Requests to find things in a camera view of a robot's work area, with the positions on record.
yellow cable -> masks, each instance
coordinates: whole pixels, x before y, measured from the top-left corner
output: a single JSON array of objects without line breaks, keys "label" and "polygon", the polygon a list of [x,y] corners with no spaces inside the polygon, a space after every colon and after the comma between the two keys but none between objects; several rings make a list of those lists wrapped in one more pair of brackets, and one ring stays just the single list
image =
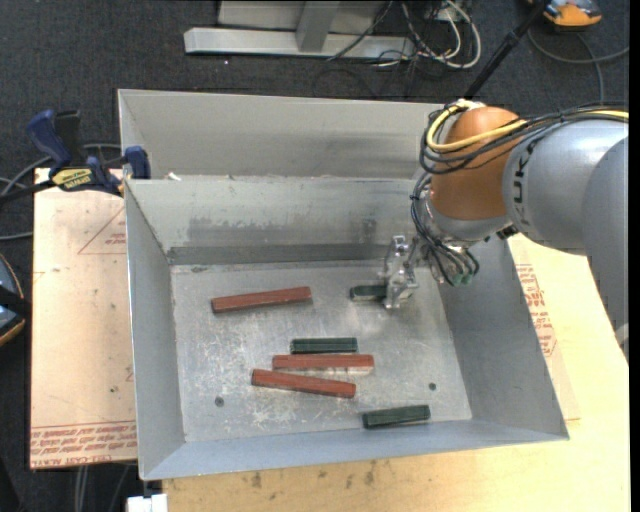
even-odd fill
[{"label": "yellow cable", "polygon": [[[449,119],[451,116],[457,114],[458,112],[470,110],[470,109],[476,108],[478,106],[483,106],[483,105],[481,103],[475,103],[475,102],[468,101],[468,100],[459,100],[455,104],[453,104],[451,107],[449,107],[446,110],[444,110],[435,119],[435,121],[433,121],[433,123],[431,124],[431,126],[427,130],[426,143],[427,143],[427,146],[429,147],[429,149],[432,149],[434,151],[455,151],[456,149],[462,149],[464,147],[469,146],[470,144],[473,144],[475,142],[479,142],[479,141],[487,139],[489,137],[498,137],[500,135],[511,133],[511,132],[515,131],[517,128],[519,128],[520,126],[522,126],[523,124],[527,123],[527,120],[519,119],[519,120],[516,120],[516,121],[514,121],[512,123],[509,123],[509,124],[507,124],[505,126],[501,126],[500,128],[495,128],[493,130],[489,130],[489,131],[486,131],[486,132],[483,132],[483,133],[479,133],[477,135],[474,135],[472,137],[467,137],[466,139],[462,139],[462,140],[459,140],[457,142],[450,142],[450,143],[447,143],[447,144],[439,144],[439,143],[434,141],[434,136],[435,136],[436,131],[438,130],[438,128],[440,128],[440,126],[442,124],[444,124],[446,122],[447,119]],[[618,110],[594,110],[591,113],[600,114],[600,115],[608,115],[608,116],[612,116],[612,117],[620,117],[621,119],[626,119],[626,120],[629,119],[629,113],[628,112],[623,112],[623,111],[618,111]],[[582,114],[583,114],[582,112],[577,112],[576,113],[576,115],[582,115]]]}]

green block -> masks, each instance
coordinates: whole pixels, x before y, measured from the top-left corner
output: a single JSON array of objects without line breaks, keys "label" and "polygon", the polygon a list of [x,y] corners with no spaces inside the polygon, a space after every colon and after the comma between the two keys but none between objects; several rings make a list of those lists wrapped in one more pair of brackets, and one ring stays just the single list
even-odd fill
[{"label": "green block", "polygon": [[426,421],[431,418],[428,405],[410,405],[394,409],[366,412],[362,415],[364,428],[389,427],[402,423]]},{"label": "green block", "polygon": [[349,296],[353,301],[382,300],[387,296],[387,287],[383,284],[354,286]]},{"label": "green block", "polygon": [[357,352],[356,338],[298,338],[291,341],[292,354],[330,354]]}]

red block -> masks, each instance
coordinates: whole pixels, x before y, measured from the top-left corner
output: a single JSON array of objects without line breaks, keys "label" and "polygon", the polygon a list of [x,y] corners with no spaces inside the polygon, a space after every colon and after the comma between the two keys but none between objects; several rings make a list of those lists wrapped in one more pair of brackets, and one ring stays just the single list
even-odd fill
[{"label": "red block", "polygon": [[306,377],[293,373],[272,372],[270,370],[253,370],[251,384],[264,388],[286,389],[338,398],[353,398],[356,394],[356,385],[351,382]]},{"label": "red block", "polygon": [[373,365],[370,354],[287,354],[273,356],[272,359],[274,370],[370,370]]},{"label": "red block", "polygon": [[245,293],[243,295],[231,295],[211,299],[211,307],[214,313],[226,313],[264,306],[278,306],[294,304],[311,300],[311,288],[301,286],[299,288],[287,288],[258,293]]}]

white object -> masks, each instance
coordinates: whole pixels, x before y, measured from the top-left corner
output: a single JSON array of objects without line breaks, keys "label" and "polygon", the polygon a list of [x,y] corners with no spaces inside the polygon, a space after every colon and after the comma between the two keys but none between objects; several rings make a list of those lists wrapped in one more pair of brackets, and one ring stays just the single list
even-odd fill
[{"label": "white object", "polygon": [[168,512],[169,502],[166,494],[154,494],[150,498],[132,496],[127,499],[126,512]]}]

bin floor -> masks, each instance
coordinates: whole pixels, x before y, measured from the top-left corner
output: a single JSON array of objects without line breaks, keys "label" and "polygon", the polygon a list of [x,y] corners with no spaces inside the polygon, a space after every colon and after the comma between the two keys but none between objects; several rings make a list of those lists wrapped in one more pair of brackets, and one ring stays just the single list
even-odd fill
[{"label": "bin floor", "polygon": [[[420,287],[400,310],[352,302],[349,289],[377,283],[371,262],[190,266],[171,269],[180,399],[188,442],[361,428],[366,411],[428,404],[431,421],[471,418],[438,286]],[[211,299],[309,286],[312,303],[214,314]],[[353,382],[353,399],[251,386],[293,338],[356,337],[369,373],[308,373]]]}]

